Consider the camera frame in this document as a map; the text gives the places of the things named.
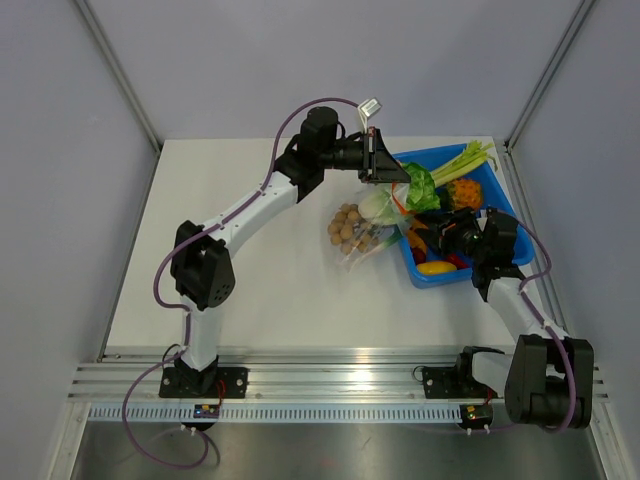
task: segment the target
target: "small round potato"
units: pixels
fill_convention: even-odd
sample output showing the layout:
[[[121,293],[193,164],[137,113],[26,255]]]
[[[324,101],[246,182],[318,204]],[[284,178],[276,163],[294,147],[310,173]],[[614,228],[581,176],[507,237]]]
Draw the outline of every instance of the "small round potato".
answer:
[[[351,225],[345,225],[342,227],[342,230],[340,230],[340,236],[343,240],[349,240],[353,237],[353,227]]]
[[[340,247],[340,250],[345,255],[349,255],[351,253],[351,250],[353,250],[353,247],[351,245],[349,245],[349,242],[345,242],[345,243],[342,244],[342,247]]]

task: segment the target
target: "metal bracket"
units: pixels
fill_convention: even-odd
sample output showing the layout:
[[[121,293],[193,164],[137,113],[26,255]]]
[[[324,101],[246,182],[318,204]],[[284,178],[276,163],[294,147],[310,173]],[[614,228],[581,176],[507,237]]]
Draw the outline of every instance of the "metal bracket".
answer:
[[[460,376],[456,367],[423,367],[422,385],[428,400],[489,398],[491,390],[473,379]]]
[[[224,398],[243,399],[246,397],[249,369],[243,367],[218,367],[211,388],[203,395],[193,391],[191,386],[180,379],[180,372],[167,367],[162,372],[160,398],[219,398],[218,382],[224,384]]]

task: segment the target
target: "lettuce leaf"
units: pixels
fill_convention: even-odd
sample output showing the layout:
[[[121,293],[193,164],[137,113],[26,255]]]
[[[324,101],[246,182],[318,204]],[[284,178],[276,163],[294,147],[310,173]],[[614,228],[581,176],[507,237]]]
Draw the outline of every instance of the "lettuce leaf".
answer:
[[[407,193],[407,210],[424,212],[439,209],[440,198],[436,194],[436,184],[429,170],[413,162],[404,164],[403,168],[411,176]]]

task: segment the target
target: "purple cable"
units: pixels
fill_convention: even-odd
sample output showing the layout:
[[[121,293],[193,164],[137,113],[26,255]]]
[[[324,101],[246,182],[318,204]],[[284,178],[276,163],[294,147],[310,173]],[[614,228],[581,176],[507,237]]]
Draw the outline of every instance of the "purple cable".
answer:
[[[567,383],[569,384],[569,409],[567,410],[567,414],[562,420],[562,423],[560,423],[558,427],[553,427],[553,428],[546,427],[544,429],[549,433],[562,433],[569,427],[571,420],[573,420],[573,414],[575,413],[575,410],[576,410],[576,379],[573,375],[573,369],[571,368],[571,361],[569,360],[569,354],[567,353],[567,350],[564,348],[562,341],[560,340],[556,332],[551,327],[544,326],[544,317],[542,316],[540,311],[536,308],[536,306],[533,304],[533,302],[527,295],[527,292],[524,290],[524,287],[532,280],[535,280],[536,278],[541,278],[549,274],[552,266],[551,255],[549,255],[549,251],[546,249],[546,247],[544,246],[542,241],[538,238],[538,236],[533,232],[533,230],[531,230],[529,227],[527,227],[523,222],[521,222],[517,218],[515,217],[513,218],[520,224],[520,226],[524,229],[524,231],[527,232],[529,236],[535,240],[535,242],[538,244],[538,247],[540,247],[540,251],[542,252],[542,255],[544,256],[544,260],[545,260],[545,268],[541,272],[531,275],[525,278],[524,280],[522,280],[522,282],[520,283],[519,290],[520,290],[520,295],[522,296],[522,300],[524,300],[524,303],[527,305],[527,307],[529,307],[529,310],[531,311],[533,316],[536,317],[536,320],[538,320],[538,322],[540,323],[540,326],[545,329],[545,331],[549,334],[553,342],[556,344],[556,347],[558,347],[558,351],[560,352],[560,357],[562,358],[562,364],[564,365],[564,369],[566,372]]]
[[[167,430],[164,430],[160,433],[157,433],[156,435],[154,435],[153,437],[151,437],[146,443],[147,445],[150,445],[152,443],[155,443],[156,441],[160,440],[162,437],[166,437],[167,435],[171,435],[172,433],[187,433],[189,432],[188,430],[183,430],[180,427],[172,427],[169,428]],[[216,452],[217,455],[217,461],[216,461],[216,465],[220,464],[220,452],[218,450],[218,447],[215,443],[213,443],[213,440],[211,440],[211,438],[207,435],[207,441],[209,442],[209,444],[212,446],[212,448],[214,449],[214,451]],[[117,466],[117,465],[121,465],[123,463],[125,463],[126,461],[128,461],[129,459],[131,459],[134,455],[136,455],[138,452],[136,450],[134,450],[133,452],[131,452],[130,454],[122,457],[119,460],[116,461],[109,461],[106,458],[102,458],[103,461],[105,461],[105,463],[109,464],[110,466]]]
[[[191,309],[189,307],[187,307],[186,305],[182,304],[182,303],[167,303],[162,299],[162,297],[160,296],[160,278],[162,277],[162,273],[164,272],[165,268],[167,268],[167,265],[169,264],[169,262],[171,262],[173,257],[175,257],[183,248],[188,247],[192,243],[197,242],[201,238],[204,238],[205,236],[215,232],[219,228],[221,228],[224,225],[226,225],[228,222],[230,222],[235,217],[237,217],[241,212],[243,212],[249,205],[251,205],[258,197],[260,197],[260,195],[262,195],[264,190],[269,185],[269,182],[271,181],[271,176],[273,175],[273,171],[274,171],[274,168],[275,168],[276,156],[278,154],[278,144],[280,143],[280,137],[282,137],[282,133],[284,132],[284,129],[287,127],[287,125],[289,125],[289,122],[291,122],[291,120],[293,120],[293,118],[297,114],[302,112],[304,109],[309,108],[309,107],[311,107],[313,105],[317,105],[319,103],[326,103],[326,102],[344,103],[344,104],[350,105],[352,107],[356,107],[356,108],[358,107],[358,104],[355,103],[355,102],[352,102],[351,100],[346,100],[344,98],[338,98],[338,97],[325,97],[325,98],[319,98],[317,100],[312,100],[310,102],[307,102],[304,105],[298,107],[296,110],[294,110],[294,112],[291,113],[291,115],[289,115],[287,117],[287,119],[283,122],[283,124],[278,129],[278,133],[276,134],[275,141],[273,142],[273,149],[271,151],[271,162],[269,164],[269,170],[267,172],[267,176],[265,177],[264,181],[260,185],[260,189],[257,190],[253,195],[251,195],[251,197],[249,197],[246,202],[244,202],[242,205],[240,205],[238,208],[236,208],[233,212],[231,212],[229,215],[227,215],[225,218],[223,218],[220,223],[216,223],[215,225],[212,225],[211,227],[203,230],[202,232],[198,233],[197,235],[194,235],[193,237],[185,240],[184,242],[182,242],[181,244],[176,246],[173,250],[171,250],[171,252],[169,252],[169,254],[164,258],[164,260],[162,260],[162,262],[160,263],[160,266],[158,267],[156,275],[155,275],[155,277],[153,279],[153,297],[155,298],[155,300],[158,303],[158,305],[160,305],[161,307],[168,308],[168,309],[180,309],[180,310],[183,310],[183,311],[186,312],[186,316],[185,316],[185,334],[184,334],[184,345],[185,345],[185,348],[182,351],[180,351],[177,354],[175,354],[174,356],[172,356],[171,358],[169,358],[169,359],[167,359],[165,361],[156,363],[155,365],[149,367],[144,373],[142,373],[142,375],[140,375],[131,384],[131,387],[129,387],[129,390],[127,391],[127,393],[124,396],[124,401],[122,402],[122,424],[124,425],[125,432],[127,434],[127,437],[129,438],[129,441],[134,446],[134,448],[138,451],[138,453],[140,453],[141,455],[149,458],[150,460],[153,460],[156,463],[159,463],[160,465],[163,465],[163,466],[169,467],[169,468],[174,468],[174,469],[177,469],[177,470],[188,470],[188,469],[200,466],[202,464],[202,462],[204,462],[204,460],[207,457],[207,454],[209,452],[209,444],[207,443],[207,440],[206,440],[208,437],[206,435],[204,435],[202,432],[197,432],[198,435],[205,442],[205,452],[204,452],[203,456],[197,462],[194,462],[194,463],[189,464],[189,465],[180,465],[180,464],[165,462],[164,460],[161,460],[160,458],[148,453],[142,447],[142,445],[140,445],[138,443],[138,441],[135,439],[135,437],[133,435],[133,432],[131,431],[131,427],[129,426],[129,423],[127,422],[127,405],[129,403],[129,399],[131,398],[131,395],[133,394],[133,391],[140,384],[142,379],[144,379],[147,375],[149,375],[151,372],[153,372],[157,368],[160,368],[163,365],[171,363],[171,362],[177,360],[178,358],[182,357],[182,355],[184,355],[184,353],[186,352],[187,348],[189,347],[189,341],[191,340]]]
[[[202,452],[202,456],[196,460],[193,463],[188,463],[188,464],[179,464],[179,463],[170,463],[170,462],[165,462],[164,460],[162,460],[161,458],[156,457],[155,455],[147,452],[142,445],[140,445],[138,443],[138,441],[136,440],[136,438],[133,435],[133,432],[131,431],[131,426],[129,425],[129,422],[127,421],[127,406],[129,405],[129,399],[131,398],[131,394],[133,393],[134,389],[140,384],[140,382],[147,376],[149,375],[151,372],[153,372],[156,368],[161,367],[162,365],[165,365],[167,363],[171,363],[172,361],[174,361],[177,358],[180,358],[180,356],[182,355],[183,352],[180,352],[176,355],[174,355],[173,357],[160,362],[156,365],[153,365],[151,367],[149,367],[147,370],[144,371],[144,373],[142,373],[142,375],[140,375],[138,378],[136,378],[136,380],[131,384],[131,386],[129,387],[129,390],[127,391],[126,395],[124,396],[124,401],[122,402],[122,425],[124,426],[124,430],[125,433],[127,434],[127,437],[129,438],[129,441],[131,442],[131,444],[133,445],[133,447],[138,451],[139,454],[141,454],[144,457],[147,457],[150,460],[153,460],[154,462],[163,465],[165,467],[169,467],[169,468],[173,468],[175,470],[190,470],[192,468],[196,468],[199,467],[200,465],[202,465],[202,463],[205,461],[205,459],[207,458],[207,455],[209,454],[209,442],[206,439],[206,436],[196,430],[195,432],[198,434],[198,436],[202,439],[203,443],[204,443],[204,452]]]

